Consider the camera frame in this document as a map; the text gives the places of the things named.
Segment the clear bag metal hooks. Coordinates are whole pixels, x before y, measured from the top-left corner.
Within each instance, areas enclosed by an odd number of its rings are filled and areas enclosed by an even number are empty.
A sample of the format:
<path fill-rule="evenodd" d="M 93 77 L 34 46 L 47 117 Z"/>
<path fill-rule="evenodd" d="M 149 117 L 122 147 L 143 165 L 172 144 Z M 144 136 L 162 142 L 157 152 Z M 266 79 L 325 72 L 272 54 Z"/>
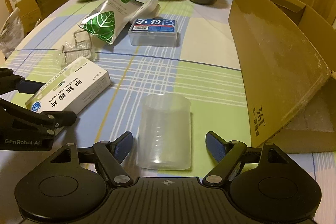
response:
<path fill-rule="evenodd" d="M 68 42 L 64 42 L 61 46 L 55 59 L 58 65 L 64 68 L 79 57 L 85 57 L 90 61 L 96 59 L 96 52 L 91 35 L 85 30 L 75 31 L 72 35 L 72 39 Z"/>

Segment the translucent plastic cup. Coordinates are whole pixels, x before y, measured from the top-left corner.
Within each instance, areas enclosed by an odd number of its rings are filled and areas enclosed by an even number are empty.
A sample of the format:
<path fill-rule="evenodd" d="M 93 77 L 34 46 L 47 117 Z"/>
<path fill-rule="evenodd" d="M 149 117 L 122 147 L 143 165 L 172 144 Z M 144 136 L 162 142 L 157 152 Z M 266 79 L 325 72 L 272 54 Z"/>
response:
<path fill-rule="evenodd" d="M 187 98 L 175 93 L 144 98 L 136 163 L 158 170 L 191 167 L 191 103 Z"/>

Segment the brown cardboard box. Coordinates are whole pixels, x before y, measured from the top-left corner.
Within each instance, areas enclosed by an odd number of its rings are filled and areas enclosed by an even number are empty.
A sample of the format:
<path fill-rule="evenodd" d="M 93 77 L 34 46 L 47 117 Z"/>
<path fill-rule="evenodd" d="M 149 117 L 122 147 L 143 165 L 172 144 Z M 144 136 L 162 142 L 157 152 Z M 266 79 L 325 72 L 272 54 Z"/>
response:
<path fill-rule="evenodd" d="M 251 143 L 335 150 L 335 29 L 299 0 L 233 0 Z"/>

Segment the silver green leaf pouch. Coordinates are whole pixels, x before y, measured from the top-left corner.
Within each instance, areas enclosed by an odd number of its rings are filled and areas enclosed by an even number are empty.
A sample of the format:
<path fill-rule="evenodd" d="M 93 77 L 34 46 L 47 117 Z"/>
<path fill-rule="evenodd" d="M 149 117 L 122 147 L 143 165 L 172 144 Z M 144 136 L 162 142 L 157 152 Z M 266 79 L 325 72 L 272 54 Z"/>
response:
<path fill-rule="evenodd" d="M 106 0 L 79 24 L 89 34 L 112 45 L 131 17 L 143 6 L 137 0 Z"/>

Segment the white square plastic case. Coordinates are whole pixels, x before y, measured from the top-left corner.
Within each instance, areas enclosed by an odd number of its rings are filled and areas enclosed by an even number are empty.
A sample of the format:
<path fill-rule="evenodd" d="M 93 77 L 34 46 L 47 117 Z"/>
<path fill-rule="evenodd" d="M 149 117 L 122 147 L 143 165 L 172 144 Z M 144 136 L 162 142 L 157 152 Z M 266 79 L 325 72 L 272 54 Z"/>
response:
<path fill-rule="evenodd" d="M 129 22 L 133 23 L 136 19 L 155 18 L 159 14 L 160 8 L 158 0 L 149 0 L 129 16 Z"/>

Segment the white plastic bag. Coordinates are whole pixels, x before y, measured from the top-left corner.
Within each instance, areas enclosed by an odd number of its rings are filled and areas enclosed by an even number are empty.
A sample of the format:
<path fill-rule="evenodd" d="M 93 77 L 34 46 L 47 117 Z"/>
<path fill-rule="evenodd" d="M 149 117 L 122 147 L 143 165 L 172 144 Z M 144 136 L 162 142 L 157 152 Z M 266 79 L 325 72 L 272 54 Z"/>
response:
<path fill-rule="evenodd" d="M 1 28 L 1 51 L 8 59 L 25 37 L 24 27 L 20 18 L 20 9 L 16 7 Z"/>

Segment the checkered tablecloth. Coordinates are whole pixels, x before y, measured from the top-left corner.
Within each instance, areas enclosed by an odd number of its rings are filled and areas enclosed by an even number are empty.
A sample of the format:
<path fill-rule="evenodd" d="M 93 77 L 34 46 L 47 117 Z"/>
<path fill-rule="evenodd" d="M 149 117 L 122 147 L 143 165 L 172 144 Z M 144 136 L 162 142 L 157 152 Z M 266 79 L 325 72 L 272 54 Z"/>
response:
<path fill-rule="evenodd" d="M 73 38 L 80 21 L 105 0 L 80 3 L 70 0 L 41 22 L 1 67 L 29 80 L 47 82 L 61 69 L 56 61 L 60 47 Z M 177 93 L 191 102 L 191 169 L 152 171 L 138 169 L 136 152 L 123 164 L 137 176 L 204 176 L 213 167 L 205 148 L 205 134 L 214 131 L 223 139 L 238 139 L 248 146 L 249 122 L 242 74 L 228 14 L 232 0 L 214 6 L 188 0 L 160 2 L 160 15 L 174 19 L 178 46 L 144 47 L 130 44 L 128 29 L 109 46 L 94 41 L 97 65 L 108 71 L 112 85 L 79 114 L 76 123 L 60 133 L 54 147 L 74 141 L 90 147 L 100 140 L 114 140 L 125 131 L 138 135 L 142 100 L 149 94 Z M 290 155 L 329 191 L 335 188 L 335 152 Z"/>

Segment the white green tablet box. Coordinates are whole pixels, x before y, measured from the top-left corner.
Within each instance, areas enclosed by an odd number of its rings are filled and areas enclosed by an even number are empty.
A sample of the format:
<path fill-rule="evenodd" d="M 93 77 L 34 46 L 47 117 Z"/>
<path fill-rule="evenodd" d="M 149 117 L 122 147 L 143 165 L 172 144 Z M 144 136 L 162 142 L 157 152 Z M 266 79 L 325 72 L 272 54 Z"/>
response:
<path fill-rule="evenodd" d="M 44 84 L 25 103 L 26 108 L 80 113 L 109 85 L 109 73 L 85 57 L 78 57 Z"/>

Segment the blue dental floss box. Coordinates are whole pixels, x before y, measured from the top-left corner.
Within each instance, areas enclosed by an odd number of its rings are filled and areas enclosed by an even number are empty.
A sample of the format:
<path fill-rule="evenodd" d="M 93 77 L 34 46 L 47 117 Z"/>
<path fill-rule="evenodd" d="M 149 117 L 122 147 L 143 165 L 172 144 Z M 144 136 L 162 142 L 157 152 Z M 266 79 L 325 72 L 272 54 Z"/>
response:
<path fill-rule="evenodd" d="M 177 21 L 173 19 L 136 19 L 129 29 L 132 46 L 176 47 Z"/>

